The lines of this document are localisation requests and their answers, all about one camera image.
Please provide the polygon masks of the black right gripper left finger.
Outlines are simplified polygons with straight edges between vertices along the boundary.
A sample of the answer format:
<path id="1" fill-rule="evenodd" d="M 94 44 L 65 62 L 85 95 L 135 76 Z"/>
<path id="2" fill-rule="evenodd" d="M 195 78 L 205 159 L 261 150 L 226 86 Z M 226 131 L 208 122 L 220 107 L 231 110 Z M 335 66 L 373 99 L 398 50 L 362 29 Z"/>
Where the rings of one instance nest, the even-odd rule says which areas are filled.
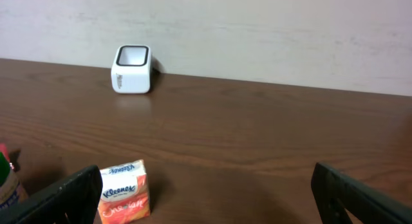
<path id="1" fill-rule="evenodd" d="M 96 165 L 61 179 L 1 211 L 1 223 L 93 223 L 102 193 Z"/>

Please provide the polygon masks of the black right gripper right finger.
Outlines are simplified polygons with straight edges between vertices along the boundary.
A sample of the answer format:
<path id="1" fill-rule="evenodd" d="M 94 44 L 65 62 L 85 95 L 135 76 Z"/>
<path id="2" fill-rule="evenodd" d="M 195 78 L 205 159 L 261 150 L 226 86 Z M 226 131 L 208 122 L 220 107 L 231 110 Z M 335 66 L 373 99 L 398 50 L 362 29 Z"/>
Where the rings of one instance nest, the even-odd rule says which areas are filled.
<path id="1" fill-rule="evenodd" d="M 324 224 L 351 224 L 349 212 L 363 223 L 411 224 L 409 207 L 325 163 L 316 163 L 311 188 Z"/>

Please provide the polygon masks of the orange Kleenex tissue pack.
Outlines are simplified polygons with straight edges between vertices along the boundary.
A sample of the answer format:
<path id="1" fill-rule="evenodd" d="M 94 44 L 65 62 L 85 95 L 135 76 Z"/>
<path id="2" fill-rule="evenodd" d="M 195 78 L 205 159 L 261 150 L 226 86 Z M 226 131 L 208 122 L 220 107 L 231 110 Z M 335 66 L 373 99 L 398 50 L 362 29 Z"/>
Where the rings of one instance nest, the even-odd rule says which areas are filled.
<path id="1" fill-rule="evenodd" d="M 100 170 L 102 193 L 98 213 L 102 224 L 131 223 L 150 215 L 147 173 L 143 160 Z"/>

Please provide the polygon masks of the green lid jar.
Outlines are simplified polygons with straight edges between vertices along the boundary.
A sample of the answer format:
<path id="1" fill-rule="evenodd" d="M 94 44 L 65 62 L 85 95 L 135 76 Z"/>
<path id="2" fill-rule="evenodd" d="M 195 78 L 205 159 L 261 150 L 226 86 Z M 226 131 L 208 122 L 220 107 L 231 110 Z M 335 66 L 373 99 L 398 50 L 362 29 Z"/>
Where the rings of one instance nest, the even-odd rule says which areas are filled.
<path id="1" fill-rule="evenodd" d="M 28 198 L 28 195 L 14 172 L 14 167 L 10 162 L 7 148 L 1 144 L 1 210 L 12 205 L 21 203 Z"/>

